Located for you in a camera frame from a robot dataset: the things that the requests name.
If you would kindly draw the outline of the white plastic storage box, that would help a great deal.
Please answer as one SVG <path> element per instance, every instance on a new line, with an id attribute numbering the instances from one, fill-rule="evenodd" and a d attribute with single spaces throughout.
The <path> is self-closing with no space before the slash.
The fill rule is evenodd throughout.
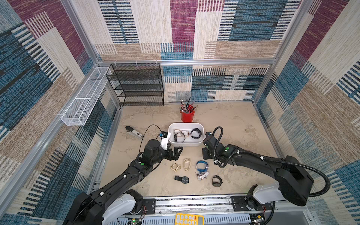
<path id="1" fill-rule="evenodd" d="M 177 147 L 200 146 L 205 138 L 204 127 L 200 123 L 172 123 L 168 132 L 169 142 Z"/>

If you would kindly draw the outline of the beige strap watch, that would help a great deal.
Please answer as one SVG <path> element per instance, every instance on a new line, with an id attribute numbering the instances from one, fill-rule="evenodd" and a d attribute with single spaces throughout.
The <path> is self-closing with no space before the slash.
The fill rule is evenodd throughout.
<path id="1" fill-rule="evenodd" d="M 185 136 L 189 136 L 190 132 L 188 130 L 174 129 L 174 133 L 183 133 Z"/>

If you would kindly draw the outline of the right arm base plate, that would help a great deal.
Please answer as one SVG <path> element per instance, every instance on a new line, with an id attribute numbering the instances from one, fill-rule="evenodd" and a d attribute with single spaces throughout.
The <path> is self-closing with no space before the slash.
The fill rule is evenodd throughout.
<path id="1" fill-rule="evenodd" d="M 245 195 L 231 196 L 228 198 L 229 203 L 232 205 L 235 212 L 264 212 L 272 210 L 272 203 L 248 203 Z"/>

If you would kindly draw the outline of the black chunky watch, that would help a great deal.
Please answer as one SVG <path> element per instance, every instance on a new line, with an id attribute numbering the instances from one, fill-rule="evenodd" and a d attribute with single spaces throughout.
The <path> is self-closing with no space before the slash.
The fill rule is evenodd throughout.
<path id="1" fill-rule="evenodd" d="M 174 142 L 175 143 L 183 143 L 186 140 L 186 136 L 183 132 L 177 132 L 174 134 Z"/>

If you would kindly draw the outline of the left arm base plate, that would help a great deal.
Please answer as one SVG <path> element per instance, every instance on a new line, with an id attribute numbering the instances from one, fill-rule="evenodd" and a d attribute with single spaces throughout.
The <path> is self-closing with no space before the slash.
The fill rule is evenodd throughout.
<path id="1" fill-rule="evenodd" d="M 143 198 L 137 200 L 133 213 L 136 215 L 153 215 L 155 214 L 156 199 L 155 198 Z"/>

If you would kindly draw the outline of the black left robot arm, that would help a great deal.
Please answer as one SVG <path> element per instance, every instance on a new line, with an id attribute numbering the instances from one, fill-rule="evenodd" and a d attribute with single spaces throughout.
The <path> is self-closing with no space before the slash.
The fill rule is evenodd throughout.
<path id="1" fill-rule="evenodd" d="M 117 215 L 131 212 L 142 197 L 138 193 L 132 196 L 126 192 L 148 176 L 155 169 L 155 164 L 164 159 L 176 161 L 182 151 L 183 147 L 172 149 L 171 145 L 167 144 L 163 148 L 158 140 L 149 140 L 144 151 L 139 153 L 117 178 L 90 194 L 79 194 L 63 224 L 105 225 Z"/>

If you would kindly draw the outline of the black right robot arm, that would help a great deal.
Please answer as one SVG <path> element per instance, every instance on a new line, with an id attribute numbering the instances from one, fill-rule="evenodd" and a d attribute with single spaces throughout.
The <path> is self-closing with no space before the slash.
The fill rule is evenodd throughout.
<path id="1" fill-rule="evenodd" d="M 288 201 L 297 206 L 305 206 L 308 198 L 324 195 L 331 187 L 331 182 L 325 173 L 301 164 L 292 156 L 268 157 L 236 145 L 224 146 L 220 140 L 220 137 L 215 137 L 214 132 L 205 133 L 202 142 L 204 159 L 213 159 L 214 164 L 220 168 L 225 168 L 227 165 L 246 167 L 275 180 L 272 185 L 256 184 L 250 188 L 245 197 L 246 205 L 250 210 L 258 210 L 261 205 L 276 201 Z M 324 179 L 325 185 L 320 191 L 311 192 L 314 179 L 309 171 Z"/>

